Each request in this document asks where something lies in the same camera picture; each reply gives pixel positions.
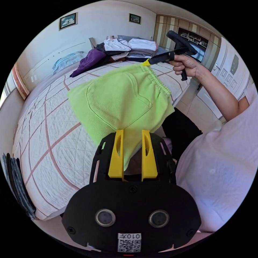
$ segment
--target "hand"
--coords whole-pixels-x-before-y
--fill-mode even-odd
[[[180,75],[185,69],[188,77],[198,77],[200,67],[202,65],[191,57],[185,55],[175,55],[174,61],[170,62],[176,75]]]

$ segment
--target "white floor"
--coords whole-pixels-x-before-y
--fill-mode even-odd
[[[192,79],[189,88],[176,105],[176,108],[190,118],[203,132],[220,130],[222,122],[213,114],[208,106],[197,96],[199,82]]]

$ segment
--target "camera lens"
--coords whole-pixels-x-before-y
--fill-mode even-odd
[[[111,210],[102,209],[96,213],[95,220],[102,227],[110,227],[115,223],[116,217]]]
[[[169,221],[169,215],[164,210],[156,210],[149,217],[149,223],[155,228],[164,227]]]

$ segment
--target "bed frame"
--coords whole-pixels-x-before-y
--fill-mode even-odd
[[[41,60],[38,64],[36,64],[23,77],[24,83],[31,91],[42,81],[53,75],[52,67],[58,59],[76,51],[84,51],[85,53],[88,53],[91,49],[92,45],[89,39],[85,39],[85,41],[75,41],[73,42],[73,44],[62,47],[61,49],[51,53],[46,58]]]

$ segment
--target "shelf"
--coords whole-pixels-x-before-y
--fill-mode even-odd
[[[190,36],[190,35],[188,35],[190,38],[193,38],[193,39],[195,39],[195,40],[197,40],[197,41],[201,41],[201,39],[197,39],[197,38],[195,38],[195,37],[192,37],[192,36]]]
[[[195,43],[195,44],[197,44],[197,45],[200,45],[200,46],[202,46],[203,48],[205,48],[205,49],[207,49],[207,47],[205,47],[204,45],[202,45],[202,44],[200,44],[200,43],[198,43],[198,42],[194,42],[193,40],[191,40],[190,38],[187,38],[187,37],[185,37],[185,36],[181,36],[182,38],[186,38],[186,39],[188,39],[188,41],[191,41],[191,42],[193,42],[193,43]]]

